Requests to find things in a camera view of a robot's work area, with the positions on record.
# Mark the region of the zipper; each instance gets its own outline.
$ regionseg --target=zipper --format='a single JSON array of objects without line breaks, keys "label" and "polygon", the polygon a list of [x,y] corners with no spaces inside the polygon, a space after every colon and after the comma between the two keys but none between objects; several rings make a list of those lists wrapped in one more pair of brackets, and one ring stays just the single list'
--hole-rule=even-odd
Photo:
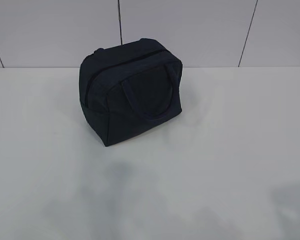
[{"label": "zipper", "polygon": [[121,63],[118,63],[118,64],[115,64],[115,65],[111,65],[111,66],[107,66],[107,67],[104,67],[102,69],[100,69],[99,71],[97,71],[96,73],[94,73],[91,78],[89,79],[89,82],[88,82],[88,85],[86,87],[86,91],[85,91],[85,99],[84,99],[84,104],[85,106],[88,108],[88,93],[89,93],[89,90],[93,84],[93,82],[96,80],[96,78],[98,77],[98,75],[100,75],[103,71],[106,71],[108,69],[111,69],[111,68],[115,68],[115,67],[118,67],[118,66],[121,66],[121,65],[125,65],[125,64],[130,64],[132,62],[136,62],[136,61],[139,61],[139,60],[142,60],[142,59],[146,59],[148,57],[151,57],[155,54],[158,54],[158,53],[161,53],[161,52],[169,52],[167,49],[160,49],[160,50],[157,50],[157,51],[153,51],[153,52],[150,52],[148,54],[145,54],[145,55],[142,55],[142,56],[138,56],[138,57],[135,57],[133,59],[130,59],[128,61],[124,61],[124,62],[121,62]]}]

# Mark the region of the fabric bag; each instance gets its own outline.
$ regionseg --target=fabric bag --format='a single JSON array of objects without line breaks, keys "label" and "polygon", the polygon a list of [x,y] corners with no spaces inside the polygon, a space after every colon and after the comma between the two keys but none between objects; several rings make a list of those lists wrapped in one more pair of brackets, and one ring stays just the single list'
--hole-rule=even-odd
[{"label": "fabric bag", "polygon": [[117,144],[181,113],[182,62],[153,39],[102,49],[80,66],[86,121],[105,146]]}]

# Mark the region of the black handbag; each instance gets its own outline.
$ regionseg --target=black handbag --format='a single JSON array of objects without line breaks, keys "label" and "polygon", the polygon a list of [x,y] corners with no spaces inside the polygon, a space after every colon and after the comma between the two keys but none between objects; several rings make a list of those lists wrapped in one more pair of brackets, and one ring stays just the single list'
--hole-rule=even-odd
[{"label": "black handbag", "polygon": [[182,62],[153,39],[102,49],[80,66],[85,119],[105,146],[117,144],[181,113]]}]

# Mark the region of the white table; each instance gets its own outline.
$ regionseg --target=white table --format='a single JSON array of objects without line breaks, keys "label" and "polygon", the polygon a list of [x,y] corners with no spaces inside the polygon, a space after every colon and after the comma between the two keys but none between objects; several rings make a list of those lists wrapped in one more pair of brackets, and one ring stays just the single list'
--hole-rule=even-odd
[{"label": "white table", "polygon": [[300,67],[185,68],[182,114],[111,147],[78,77],[0,69],[0,240],[300,240]]}]

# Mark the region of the bag handle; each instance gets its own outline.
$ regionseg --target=bag handle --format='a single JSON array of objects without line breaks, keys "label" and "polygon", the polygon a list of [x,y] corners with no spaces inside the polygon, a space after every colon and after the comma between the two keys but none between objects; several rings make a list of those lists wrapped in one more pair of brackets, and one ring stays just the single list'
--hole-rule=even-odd
[{"label": "bag handle", "polygon": [[167,117],[170,113],[170,111],[174,108],[176,103],[178,102],[179,99],[179,78],[173,69],[171,64],[165,64],[164,65],[165,71],[168,75],[168,78],[171,82],[172,85],[172,96],[171,96],[171,101],[167,109],[160,113],[159,115],[151,115],[149,113],[143,112],[138,100],[130,86],[130,83],[128,80],[125,80],[121,83],[124,94],[126,98],[128,99],[132,109],[144,120],[149,121],[149,122],[156,122],[156,121],[161,121],[165,117]]}]

